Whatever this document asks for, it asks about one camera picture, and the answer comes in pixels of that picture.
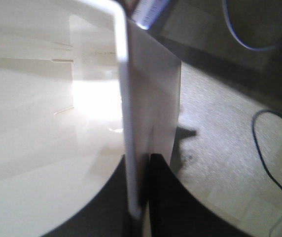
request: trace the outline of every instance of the black base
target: black base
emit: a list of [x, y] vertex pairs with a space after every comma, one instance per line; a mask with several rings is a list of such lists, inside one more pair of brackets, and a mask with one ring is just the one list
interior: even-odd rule
[[153, 237], [249, 237], [197, 201], [158, 154], [150, 160], [149, 206]]
[[103, 189], [79, 213], [44, 237], [127, 237], [128, 207], [122, 158]]

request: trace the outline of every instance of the metal ruler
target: metal ruler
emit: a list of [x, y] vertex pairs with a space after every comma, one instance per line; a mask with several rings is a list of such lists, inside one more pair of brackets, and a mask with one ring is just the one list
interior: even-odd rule
[[141, 0], [132, 14], [135, 23], [148, 30], [170, 0]]

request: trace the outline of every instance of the floor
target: floor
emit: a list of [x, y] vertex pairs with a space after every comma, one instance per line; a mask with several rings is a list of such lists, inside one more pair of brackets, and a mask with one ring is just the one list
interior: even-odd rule
[[[265, 2], [228, 1], [249, 44], [282, 36], [282, 0]], [[263, 108], [282, 112], [282, 47], [261, 53], [239, 45], [213, 0], [172, 1], [150, 33], [183, 61], [173, 172], [217, 215], [255, 237], [269, 236], [282, 216], [282, 192], [261, 165], [250, 121]], [[282, 120], [263, 115], [257, 133], [282, 183]], [[282, 236], [282, 222], [272, 236]]]

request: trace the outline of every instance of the white plastic panel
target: white plastic panel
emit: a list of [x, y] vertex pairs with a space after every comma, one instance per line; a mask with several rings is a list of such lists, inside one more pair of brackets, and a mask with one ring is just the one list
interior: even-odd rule
[[69, 219], [125, 153], [113, 6], [0, 0], [0, 237]]
[[179, 113], [181, 61], [128, 21], [129, 96], [122, 93], [129, 211], [140, 220], [146, 200], [149, 156], [162, 154], [169, 164]]

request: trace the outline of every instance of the black cable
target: black cable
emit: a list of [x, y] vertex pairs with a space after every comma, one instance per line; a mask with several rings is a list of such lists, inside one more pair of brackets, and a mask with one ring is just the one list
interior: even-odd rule
[[278, 112], [275, 112], [275, 111], [271, 111], [271, 110], [261, 110], [261, 111], [258, 111], [257, 113], [254, 114], [252, 120], [251, 120], [251, 130], [252, 130], [252, 135], [253, 135], [253, 139], [254, 139], [254, 142], [255, 142], [255, 145], [256, 145], [256, 149], [257, 149], [257, 152], [258, 152], [258, 155], [259, 155], [259, 158], [261, 160], [261, 163], [267, 173], [267, 175], [269, 176], [269, 178], [278, 186], [278, 188], [282, 191], [282, 185], [273, 177], [273, 175], [270, 173], [267, 165], [266, 165], [266, 162], [263, 158], [263, 155], [262, 155], [262, 152], [260, 150], [260, 147], [259, 147], [259, 144], [258, 144], [258, 139], [257, 139], [257, 136], [256, 136], [256, 131], [255, 131], [255, 127], [256, 127], [256, 121], [258, 119], [258, 117], [262, 114], [274, 114], [276, 116], [278, 116], [279, 118], [282, 119], [282, 114], [278, 113]]
[[275, 44], [270, 45], [270, 46], [265, 46], [265, 47], [252, 47], [247, 45], [246, 43], [244, 43], [239, 36], [236, 34], [236, 32], [233, 29], [231, 20], [230, 20], [230, 16], [229, 16], [229, 10], [228, 10], [228, 3], [227, 0], [222, 0], [222, 10], [223, 10], [223, 15], [224, 15], [224, 19], [225, 19], [225, 23], [227, 25], [227, 27], [229, 28], [229, 31], [231, 33], [231, 35], [234, 37], [234, 39], [240, 43], [242, 46], [244, 46], [245, 48], [248, 48], [252, 51], [258, 51], [258, 52], [264, 52], [264, 51], [269, 51], [272, 49], [275, 49], [279, 46], [282, 45], [282, 38]]

